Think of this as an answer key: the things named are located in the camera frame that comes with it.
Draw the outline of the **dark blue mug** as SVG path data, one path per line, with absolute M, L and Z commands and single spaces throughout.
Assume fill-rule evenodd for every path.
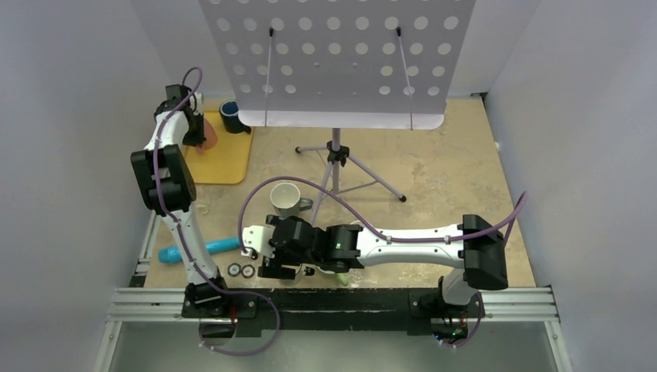
M 236 100 L 226 100 L 219 106 L 219 113 L 225 131 L 231 134 L 247 133 L 250 134 L 252 129 L 243 124 L 239 118 L 239 106 Z

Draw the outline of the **light green mug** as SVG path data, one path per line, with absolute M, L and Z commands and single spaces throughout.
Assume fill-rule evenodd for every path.
M 343 287 L 349 286 L 349 279 L 344 273 L 336 273 L 330 270 L 320 269 L 321 273 L 326 277 L 331 277 L 336 279 Z

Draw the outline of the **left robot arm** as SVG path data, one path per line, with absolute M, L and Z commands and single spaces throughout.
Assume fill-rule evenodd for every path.
M 231 296 L 202 237 L 196 186 L 183 155 L 185 146 L 205 141 L 202 96 L 184 84 L 168 85 L 165 91 L 153 114 L 153 135 L 130 162 L 145 206 L 172 232 L 184 263 L 184 310 L 220 317 L 229 311 Z

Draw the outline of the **pink mug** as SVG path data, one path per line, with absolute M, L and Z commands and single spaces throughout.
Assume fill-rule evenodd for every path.
M 203 122 L 204 142 L 195 147 L 197 154 L 202 155 L 205 151 L 211 150 L 216 146 L 218 137 L 212 124 L 205 119 Z

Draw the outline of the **grey teal mug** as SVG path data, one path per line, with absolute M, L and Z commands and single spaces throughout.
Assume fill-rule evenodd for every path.
M 270 202 L 280 217 L 299 216 L 313 209 L 314 201 L 303 198 L 300 189 L 292 183 L 276 184 L 270 192 Z

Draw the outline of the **cream beige mug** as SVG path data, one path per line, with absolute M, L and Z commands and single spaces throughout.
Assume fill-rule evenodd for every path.
M 293 267 L 284 267 L 283 277 L 279 279 L 279 283 L 283 286 L 292 286 L 299 284 L 307 277 L 315 275 L 315 268 L 309 266 L 302 266 L 294 269 Z

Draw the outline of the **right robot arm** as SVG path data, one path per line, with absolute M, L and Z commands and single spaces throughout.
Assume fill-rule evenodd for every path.
M 456 314 L 477 291 L 509 286 L 504 235 L 478 215 L 434 229 L 397 230 L 364 222 L 322 229 L 299 217 L 268 215 L 265 225 L 244 228 L 242 238 L 263 258 L 258 275 L 266 278 L 292 280 L 302 265 L 330 274 L 397 263 L 450 267 L 435 294 L 444 315 Z

